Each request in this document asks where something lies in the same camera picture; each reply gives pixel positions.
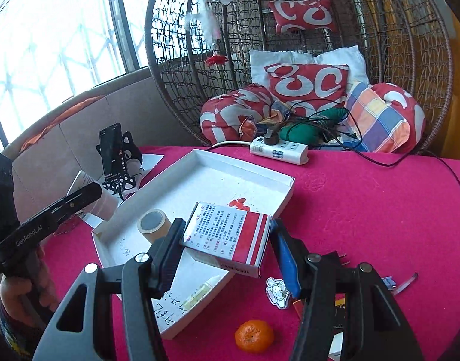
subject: brown tape roll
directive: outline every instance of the brown tape roll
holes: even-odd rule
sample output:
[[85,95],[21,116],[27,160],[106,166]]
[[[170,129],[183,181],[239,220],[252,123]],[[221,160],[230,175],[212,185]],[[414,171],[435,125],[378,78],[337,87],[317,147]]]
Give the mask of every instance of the brown tape roll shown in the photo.
[[165,237],[168,234],[171,223],[166,214],[159,209],[152,209],[146,212],[138,220],[138,230],[150,242]]

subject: red patterned pillow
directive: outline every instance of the red patterned pillow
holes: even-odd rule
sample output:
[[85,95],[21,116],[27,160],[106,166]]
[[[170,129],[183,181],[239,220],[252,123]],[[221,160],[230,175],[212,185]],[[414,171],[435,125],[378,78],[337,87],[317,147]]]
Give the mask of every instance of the red patterned pillow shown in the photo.
[[272,100],[271,93],[259,84],[213,97],[202,107],[202,133],[212,144],[240,140],[243,121],[250,115],[257,123],[268,117]]
[[345,100],[347,65],[273,64],[265,67],[270,92],[301,116],[335,107]]
[[270,1],[268,7],[273,11],[276,20],[276,33],[317,28],[337,30],[330,13],[330,0],[276,0]]
[[395,153],[410,152],[418,144],[425,130],[425,114],[410,93],[391,83],[380,83],[372,86],[372,90],[385,103],[394,108],[410,125],[407,142],[396,149]]

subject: smartphone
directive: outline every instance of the smartphone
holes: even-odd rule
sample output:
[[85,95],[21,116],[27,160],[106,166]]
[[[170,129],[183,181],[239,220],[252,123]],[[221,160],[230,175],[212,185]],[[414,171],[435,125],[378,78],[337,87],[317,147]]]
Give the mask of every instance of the smartphone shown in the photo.
[[121,125],[116,123],[99,132],[103,172],[105,181],[112,183],[127,174],[125,151],[121,135]]

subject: white pillow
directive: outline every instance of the white pillow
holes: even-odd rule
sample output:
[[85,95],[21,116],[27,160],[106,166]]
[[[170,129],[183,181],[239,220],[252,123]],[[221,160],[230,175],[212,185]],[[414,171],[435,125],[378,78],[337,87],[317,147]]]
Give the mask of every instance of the white pillow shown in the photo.
[[270,89],[270,78],[265,71],[265,66],[277,63],[313,64],[315,62],[310,53],[250,50],[251,82],[263,85],[266,89]]
[[350,71],[347,79],[347,94],[350,93],[352,86],[356,81],[361,81],[366,85],[370,84],[370,80],[368,80],[367,71],[365,68],[365,59],[361,52],[359,52],[358,46],[352,46],[350,48],[339,48],[336,50],[328,51],[326,53],[320,54],[317,57],[313,57],[313,61],[315,64],[348,65]]

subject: screw head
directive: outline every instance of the screw head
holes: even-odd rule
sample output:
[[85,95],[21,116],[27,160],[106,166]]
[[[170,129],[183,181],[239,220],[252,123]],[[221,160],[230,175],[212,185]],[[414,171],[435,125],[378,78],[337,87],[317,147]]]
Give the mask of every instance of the screw head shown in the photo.
[[143,263],[143,262],[146,262],[149,257],[150,256],[147,253],[142,252],[135,257],[135,260],[139,263]]
[[94,273],[98,270],[98,265],[96,263],[89,263],[85,266],[85,272],[88,274]]
[[309,253],[309,254],[307,255],[307,260],[308,260],[309,262],[318,263],[318,262],[320,262],[321,259],[322,259],[322,255],[316,254],[316,253],[314,253],[314,252]]
[[360,270],[364,273],[370,273],[373,270],[373,267],[370,263],[363,262],[360,264]]

